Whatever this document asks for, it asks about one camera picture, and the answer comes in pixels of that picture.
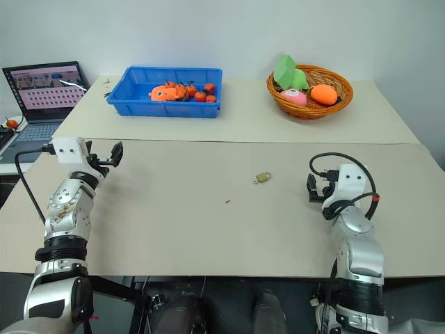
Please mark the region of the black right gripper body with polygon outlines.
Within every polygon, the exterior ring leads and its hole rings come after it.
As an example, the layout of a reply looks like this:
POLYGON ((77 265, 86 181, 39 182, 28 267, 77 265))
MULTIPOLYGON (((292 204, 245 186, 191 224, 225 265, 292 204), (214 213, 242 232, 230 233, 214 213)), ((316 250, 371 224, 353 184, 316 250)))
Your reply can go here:
POLYGON ((334 189, 323 189, 323 195, 318 195, 316 189, 309 189, 309 202, 323 203, 327 198, 329 198, 334 192, 334 189))

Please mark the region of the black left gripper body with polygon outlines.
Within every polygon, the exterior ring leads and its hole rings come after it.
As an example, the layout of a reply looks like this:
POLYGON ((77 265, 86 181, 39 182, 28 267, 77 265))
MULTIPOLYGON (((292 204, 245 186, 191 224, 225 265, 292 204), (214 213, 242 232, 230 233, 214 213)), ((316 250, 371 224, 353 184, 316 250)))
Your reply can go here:
POLYGON ((116 167, 117 164, 112 159, 101 160, 96 154, 89 154, 87 162, 91 168, 99 172, 102 176, 107 176, 109 173, 109 167, 116 167))

